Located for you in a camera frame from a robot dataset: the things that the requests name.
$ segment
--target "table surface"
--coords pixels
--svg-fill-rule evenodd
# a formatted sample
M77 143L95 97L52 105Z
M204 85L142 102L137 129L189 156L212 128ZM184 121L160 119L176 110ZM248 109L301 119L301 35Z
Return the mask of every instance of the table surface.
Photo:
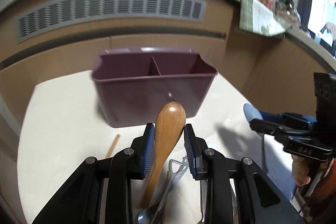
M204 138L224 156L251 157L261 166L261 138L251 131L243 113L248 100L225 78L217 75L195 117L188 118L196 136ZM99 109L91 71L84 71L37 85L22 126L17 158L18 187L28 224L88 156L103 159L116 134L121 137L112 156L141 136L143 126L111 128ZM183 138L168 157L151 204L159 201L169 159L185 156ZM283 191L294 188L291 156L271 136L266 138L268 175ZM132 181L133 213L146 181ZM166 223L197 223L201 219L199 182L185 173L167 201Z

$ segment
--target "metal screw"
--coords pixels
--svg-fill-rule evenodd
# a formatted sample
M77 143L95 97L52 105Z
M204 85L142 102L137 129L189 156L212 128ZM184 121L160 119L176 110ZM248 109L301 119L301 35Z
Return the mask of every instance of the metal screw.
M86 158L86 160L85 160L85 162L86 162L87 164L92 164L92 163L94 163L95 161L96 161L95 157L88 157L88 158Z
M204 153L206 153L206 154L209 155L209 156L212 156L215 152L214 152L213 149L208 148L208 149L205 149L205 150L204 150Z
M124 150L124 153L125 153L126 155L132 155L132 154L134 153L134 150L133 150L132 148L126 148L126 149Z
M250 165L250 164L253 163L253 160L250 159L250 158L244 158L244 159L243 159L243 162L244 162L245 164L247 164L247 165Z

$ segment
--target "wooden stick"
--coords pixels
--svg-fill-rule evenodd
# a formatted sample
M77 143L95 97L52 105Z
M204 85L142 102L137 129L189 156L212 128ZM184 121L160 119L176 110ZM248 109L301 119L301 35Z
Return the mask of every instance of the wooden stick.
M112 152L113 152L113 149L114 149L115 146L117 145L117 142L118 142L119 138L120 138L120 134L117 134L116 137L114 138L114 141L113 141L113 143L111 144L110 149L108 150L108 152L107 152L105 158L109 158L109 157L111 157L111 154L112 154Z

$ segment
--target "gray vent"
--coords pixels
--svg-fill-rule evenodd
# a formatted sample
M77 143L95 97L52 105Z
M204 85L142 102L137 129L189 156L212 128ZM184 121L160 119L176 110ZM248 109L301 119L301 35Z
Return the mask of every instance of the gray vent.
M53 0L16 19L19 43L63 26L105 18L155 17L202 21L202 0Z

